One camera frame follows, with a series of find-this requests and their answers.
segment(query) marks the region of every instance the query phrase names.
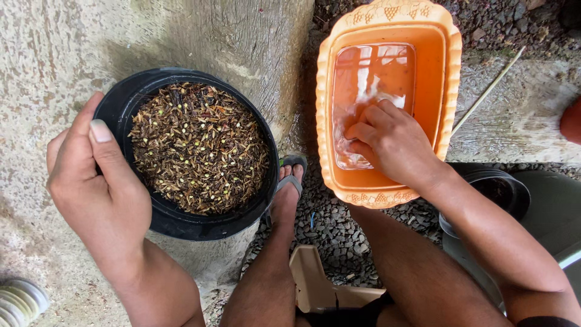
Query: black pot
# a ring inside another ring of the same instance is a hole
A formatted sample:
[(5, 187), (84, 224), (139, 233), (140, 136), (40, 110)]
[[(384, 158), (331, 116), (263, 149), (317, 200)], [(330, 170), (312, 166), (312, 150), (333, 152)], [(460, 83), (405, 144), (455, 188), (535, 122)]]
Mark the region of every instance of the black pot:
[(140, 107), (150, 99), (147, 95), (156, 95), (160, 88), (180, 82), (203, 83), (217, 87), (244, 104), (252, 112), (263, 132), (270, 163), (262, 188), (248, 206), (240, 211), (222, 215), (190, 214), (148, 187), (153, 206), (150, 229), (184, 240), (225, 239), (253, 225), (262, 216), (274, 198), (278, 184), (276, 143), (264, 117), (244, 95), (220, 79), (195, 70), (174, 67), (151, 69), (134, 74), (113, 86), (97, 107), (94, 118), (105, 121), (115, 135), (125, 160), (143, 182), (143, 176), (135, 167), (132, 142), (128, 137), (133, 126), (132, 116), (136, 115)]
[[(451, 163), (450, 166), (472, 187), (500, 208), (520, 221), (530, 206), (530, 193), (526, 186), (502, 170), (481, 163)], [(452, 226), (440, 213), (440, 226), (450, 236), (458, 238)]]

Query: dried plant debris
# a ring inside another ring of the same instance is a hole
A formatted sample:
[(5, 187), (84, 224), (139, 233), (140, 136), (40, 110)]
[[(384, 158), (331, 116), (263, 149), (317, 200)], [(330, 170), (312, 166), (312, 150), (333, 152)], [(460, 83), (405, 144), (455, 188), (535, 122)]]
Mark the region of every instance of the dried plant debris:
[(137, 169), (184, 211), (224, 214), (260, 190), (268, 147), (252, 113), (225, 91), (169, 85), (143, 105), (133, 124)]

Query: bamboo skewer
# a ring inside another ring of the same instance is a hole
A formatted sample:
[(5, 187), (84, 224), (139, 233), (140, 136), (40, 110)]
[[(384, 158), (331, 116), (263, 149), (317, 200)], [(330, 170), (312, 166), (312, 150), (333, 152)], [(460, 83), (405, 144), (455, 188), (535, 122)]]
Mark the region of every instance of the bamboo skewer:
[(466, 121), (466, 119), (468, 119), (470, 114), (478, 107), (478, 105), (480, 105), (480, 103), (482, 103), (482, 101), (484, 101), (484, 98), (486, 98), (488, 93), (490, 93), (492, 91), (492, 89), (496, 86), (496, 84), (498, 84), (500, 82), (500, 80), (504, 77), (504, 75), (508, 72), (510, 67), (512, 67), (514, 65), (514, 63), (518, 60), (518, 58), (521, 57), (522, 52), (524, 50), (525, 50), (525, 47), (522, 47), (517, 52), (517, 55), (508, 63), (508, 65), (504, 68), (504, 70), (500, 73), (500, 75), (498, 77), (496, 77), (494, 82), (492, 82), (492, 84), (490, 86), (488, 86), (486, 91), (484, 91), (484, 93), (480, 96), (480, 98), (478, 98), (478, 100), (472, 105), (470, 110), (464, 115), (464, 117), (462, 117), (462, 119), (460, 119), (460, 121), (458, 122), (456, 127), (454, 127), (454, 129), (452, 130), (452, 135), (454, 135), (454, 133), (456, 133), (456, 131), (460, 128), (460, 126), (462, 126), (462, 124)]

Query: concrete surface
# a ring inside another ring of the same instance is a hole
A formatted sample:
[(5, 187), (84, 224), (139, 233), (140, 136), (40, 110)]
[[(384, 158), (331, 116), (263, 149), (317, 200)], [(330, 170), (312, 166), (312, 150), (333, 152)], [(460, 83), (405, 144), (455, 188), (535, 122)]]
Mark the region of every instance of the concrete surface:
[[(462, 57), (456, 123), (507, 62)], [(580, 75), (581, 54), (568, 61), (519, 59), (452, 137), (446, 160), (581, 164), (581, 145), (559, 132), (563, 111), (581, 95)]]
[[(0, 282), (21, 276), (53, 300), (38, 326), (128, 326), (127, 315), (44, 190), (45, 147), (96, 90), (180, 66), (245, 94), (280, 140), (292, 123), (313, 0), (0, 2)], [(188, 272), (203, 305), (239, 276), (257, 226), (190, 243), (148, 234)]]

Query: orange tub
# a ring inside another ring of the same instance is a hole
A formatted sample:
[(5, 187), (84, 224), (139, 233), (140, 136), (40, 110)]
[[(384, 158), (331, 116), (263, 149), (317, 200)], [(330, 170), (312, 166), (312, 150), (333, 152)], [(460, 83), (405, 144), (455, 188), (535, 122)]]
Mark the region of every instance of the orange tub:
[(419, 196), (364, 159), (346, 155), (337, 140), (355, 119), (348, 114), (383, 94), (413, 115), (444, 160), (461, 53), (462, 39), (450, 13), (426, 0), (376, 0), (337, 21), (318, 57), (317, 141), (323, 179), (338, 198), (379, 209)]

